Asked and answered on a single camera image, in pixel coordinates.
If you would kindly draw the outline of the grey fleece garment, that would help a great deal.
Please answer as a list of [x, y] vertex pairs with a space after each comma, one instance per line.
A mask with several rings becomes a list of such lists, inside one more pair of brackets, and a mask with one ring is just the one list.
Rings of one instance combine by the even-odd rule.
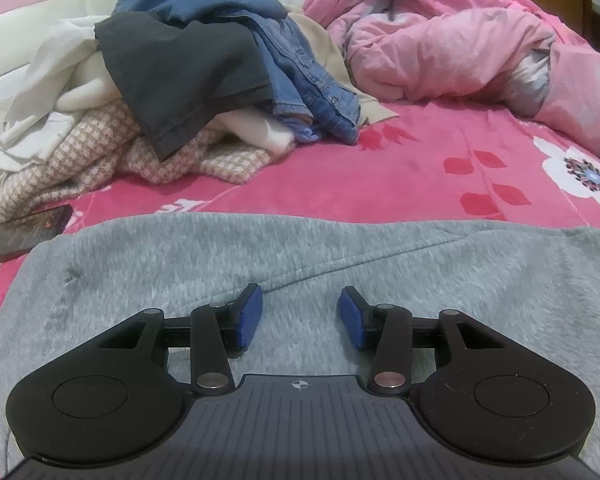
[[461, 310], [588, 385], [582, 458], [600, 474], [600, 229], [263, 214], [148, 214], [33, 249], [0, 309], [0, 474], [21, 460], [5, 417], [21, 378], [140, 310], [185, 316], [250, 283], [263, 315], [235, 375], [365, 374], [337, 318], [346, 286], [422, 318]]

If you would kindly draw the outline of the black smartphone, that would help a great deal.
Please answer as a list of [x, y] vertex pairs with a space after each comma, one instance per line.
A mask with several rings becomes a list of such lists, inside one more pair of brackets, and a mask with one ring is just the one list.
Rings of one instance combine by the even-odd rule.
[[0, 263], [27, 254], [65, 231], [73, 214], [62, 205], [0, 223]]

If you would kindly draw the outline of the pink floral bed sheet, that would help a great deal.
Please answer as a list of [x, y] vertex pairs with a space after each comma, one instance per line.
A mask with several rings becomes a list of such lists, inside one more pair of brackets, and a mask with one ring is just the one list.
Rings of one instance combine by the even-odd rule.
[[495, 220], [600, 228], [600, 160], [499, 106], [399, 104], [358, 143], [297, 148], [244, 184], [117, 177], [73, 203], [69, 232], [138, 214], [286, 214], [354, 223]]

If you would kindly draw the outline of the pink checked knit blanket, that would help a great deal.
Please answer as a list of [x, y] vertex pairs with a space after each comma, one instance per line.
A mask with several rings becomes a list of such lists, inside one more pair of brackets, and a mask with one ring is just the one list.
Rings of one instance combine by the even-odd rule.
[[244, 184], [279, 159], [234, 134], [205, 128], [159, 162], [128, 107], [117, 100], [87, 112], [47, 162], [6, 178], [0, 189], [0, 223], [98, 190], [117, 176], [132, 174], [162, 185], [203, 174]]

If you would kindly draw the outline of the white cloth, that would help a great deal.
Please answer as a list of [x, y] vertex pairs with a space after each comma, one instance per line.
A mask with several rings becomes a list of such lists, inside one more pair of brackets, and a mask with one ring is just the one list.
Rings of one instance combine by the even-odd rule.
[[0, 76], [0, 192], [8, 178], [46, 164], [87, 110], [120, 96], [95, 36], [104, 19], [57, 22], [28, 65]]

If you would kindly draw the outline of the dark grey trousers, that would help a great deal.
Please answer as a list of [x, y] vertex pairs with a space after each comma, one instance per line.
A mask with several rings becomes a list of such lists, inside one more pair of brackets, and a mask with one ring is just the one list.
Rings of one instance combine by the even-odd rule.
[[172, 26], [120, 12], [95, 25], [111, 79], [160, 162], [216, 115], [273, 99], [260, 49], [239, 23]]

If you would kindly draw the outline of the blue denim jeans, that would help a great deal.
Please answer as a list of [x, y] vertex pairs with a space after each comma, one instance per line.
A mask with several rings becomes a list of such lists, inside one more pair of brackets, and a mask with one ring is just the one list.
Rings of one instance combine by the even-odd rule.
[[246, 26], [270, 78], [268, 112], [303, 143], [325, 134], [350, 145], [358, 140], [358, 96], [317, 62], [309, 41], [278, 0], [118, 0], [114, 10], [149, 12], [168, 25], [201, 21]]

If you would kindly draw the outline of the pink and grey duvet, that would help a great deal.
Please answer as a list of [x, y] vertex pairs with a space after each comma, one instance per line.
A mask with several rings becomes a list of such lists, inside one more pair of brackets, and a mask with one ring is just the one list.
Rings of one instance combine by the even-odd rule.
[[384, 102], [500, 103], [600, 158], [600, 54], [530, 0], [306, 0]]

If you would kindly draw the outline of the beige cloth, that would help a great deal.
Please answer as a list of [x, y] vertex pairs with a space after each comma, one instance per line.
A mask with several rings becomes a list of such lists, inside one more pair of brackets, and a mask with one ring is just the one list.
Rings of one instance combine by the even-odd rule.
[[373, 125], [398, 116], [393, 110], [381, 105], [378, 99], [362, 92], [352, 84], [346, 63], [329, 33], [299, 8], [286, 6], [288, 16], [298, 25], [300, 32], [306, 37], [316, 62], [320, 64], [342, 88], [353, 92], [358, 97], [361, 115], [359, 126]]

